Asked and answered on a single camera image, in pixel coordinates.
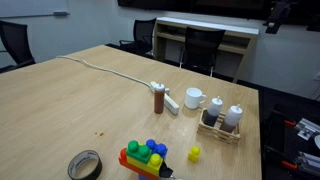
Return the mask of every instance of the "yellow lego brick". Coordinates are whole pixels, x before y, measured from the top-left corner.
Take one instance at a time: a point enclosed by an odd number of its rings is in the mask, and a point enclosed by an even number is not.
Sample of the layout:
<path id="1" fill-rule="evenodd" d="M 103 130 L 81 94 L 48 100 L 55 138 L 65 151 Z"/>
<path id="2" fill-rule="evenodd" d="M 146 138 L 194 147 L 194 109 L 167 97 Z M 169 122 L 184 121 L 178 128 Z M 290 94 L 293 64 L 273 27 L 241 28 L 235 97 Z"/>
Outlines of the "yellow lego brick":
<path id="1" fill-rule="evenodd" d="M 163 159 L 160 157 L 159 154 L 152 154 L 148 164 L 144 164 L 140 161 L 137 161 L 130 156 L 127 156 L 127 162 L 131 165 L 134 165 L 150 174 L 155 176 L 159 176 L 159 169 L 162 165 Z"/>
<path id="2" fill-rule="evenodd" d="M 193 146 L 188 155 L 188 159 L 194 163 L 196 163 L 199 159 L 200 149 L 197 146 Z"/>

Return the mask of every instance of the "cup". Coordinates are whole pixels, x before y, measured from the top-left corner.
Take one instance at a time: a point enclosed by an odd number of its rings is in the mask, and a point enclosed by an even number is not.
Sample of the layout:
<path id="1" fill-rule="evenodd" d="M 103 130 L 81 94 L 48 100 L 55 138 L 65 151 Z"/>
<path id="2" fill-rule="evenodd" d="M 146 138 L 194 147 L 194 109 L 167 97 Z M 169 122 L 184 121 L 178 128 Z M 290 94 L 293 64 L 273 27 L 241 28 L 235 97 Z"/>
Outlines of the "cup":
<path id="1" fill-rule="evenodd" d="M 189 109 L 197 109 L 200 104 L 206 101 L 207 96 L 202 94 L 202 91 L 198 88 L 188 88 L 186 90 L 186 97 L 184 104 Z"/>

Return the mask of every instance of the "white bottle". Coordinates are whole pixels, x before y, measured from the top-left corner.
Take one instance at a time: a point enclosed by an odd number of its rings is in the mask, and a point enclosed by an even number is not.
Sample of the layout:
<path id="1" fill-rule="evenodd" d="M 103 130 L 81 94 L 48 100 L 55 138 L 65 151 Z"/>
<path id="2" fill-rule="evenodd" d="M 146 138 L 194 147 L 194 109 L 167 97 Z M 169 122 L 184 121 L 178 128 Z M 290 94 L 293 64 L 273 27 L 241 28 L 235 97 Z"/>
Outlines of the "white bottle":
<path id="1" fill-rule="evenodd" d="M 240 104 L 231 106 L 228 110 L 226 117 L 220 127 L 220 130 L 231 133 L 242 117 L 242 109 Z"/>
<path id="2" fill-rule="evenodd" d="M 220 99 L 220 96 L 217 98 L 213 98 L 209 104 L 208 107 L 208 114 L 207 117 L 203 120 L 203 123 L 208 126 L 214 127 L 214 124 L 216 123 L 218 116 L 221 112 L 223 102 Z"/>

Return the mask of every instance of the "floor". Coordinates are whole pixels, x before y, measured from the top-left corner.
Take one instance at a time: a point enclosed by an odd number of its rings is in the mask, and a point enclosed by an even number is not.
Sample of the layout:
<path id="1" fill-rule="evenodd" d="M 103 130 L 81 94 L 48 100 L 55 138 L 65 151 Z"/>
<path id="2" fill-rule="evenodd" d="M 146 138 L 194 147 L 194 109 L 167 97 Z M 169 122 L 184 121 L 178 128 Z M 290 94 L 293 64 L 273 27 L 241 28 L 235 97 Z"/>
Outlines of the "floor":
<path id="1" fill-rule="evenodd" d="M 172 61 L 165 61 L 165 63 L 179 66 L 178 63 Z M 208 75 L 206 72 L 196 70 L 198 73 Z M 213 75 L 216 78 L 231 82 L 232 78 L 225 77 L 219 74 Z M 275 106 L 280 107 L 282 113 L 284 113 L 289 119 L 298 122 L 302 118 L 306 118 L 318 125 L 320 125 L 320 102 L 314 101 L 285 92 L 280 92 L 263 86 L 255 85 L 245 81 L 238 81 L 238 84 L 257 89 L 259 91 L 259 109 L 260 109 L 260 121 L 267 119 L 270 112 Z M 302 140 L 296 134 L 297 130 L 294 128 L 285 129 L 285 143 L 284 154 L 294 160 L 298 151 L 303 151 L 320 157 L 320 150 L 316 147 L 313 139 L 309 141 Z M 295 179 L 319 179 L 313 175 L 305 174 L 301 172 L 288 171 L 285 168 L 267 163 L 263 168 L 264 180 L 295 180 Z"/>

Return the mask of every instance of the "table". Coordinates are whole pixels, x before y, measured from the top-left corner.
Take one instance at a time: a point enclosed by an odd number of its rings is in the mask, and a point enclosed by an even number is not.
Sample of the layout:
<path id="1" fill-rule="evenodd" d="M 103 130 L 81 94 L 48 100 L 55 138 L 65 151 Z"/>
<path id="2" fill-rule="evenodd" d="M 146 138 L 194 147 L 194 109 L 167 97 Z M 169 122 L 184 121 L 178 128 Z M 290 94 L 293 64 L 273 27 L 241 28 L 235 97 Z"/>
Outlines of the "table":
<path id="1" fill-rule="evenodd" d="M 261 179 L 258 92 L 106 46 L 69 56 L 171 89 L 178 115 L 153 112 L 147 86 L 68 59 L 53 59 L 0 75 L 0 179 L 70 179 L 71 159 L 87 149 L 99 153 L 98 179 L 137 179 L 119 165 L 131 140 L 167 145 L 167 165 L 183 179 Z M 197 133 L 201 109 L 184 107 L 185 90 L 198 87 L 221 96 L 223 111 L 241 103 L 237 146 Z M 193 145 L 197 164 L 188 161 Z"/>
<path id="2" fill-rule="evenodd" d="M 254 28 L 160 17 L 157 18 L 154 31 L 155 59 L 159 61 L 165 60 L 167 40 L 184 43 L 187 27 L 209 31 L 226 30 L 219 50 L 236 53 L 242 56 L 238 70 L 233 78 L 233 82 L 236 83 L 241 76 L 244 64 L 248 61 L 253 51 L 257 36 L 259 35 L 259 30 Z"/>

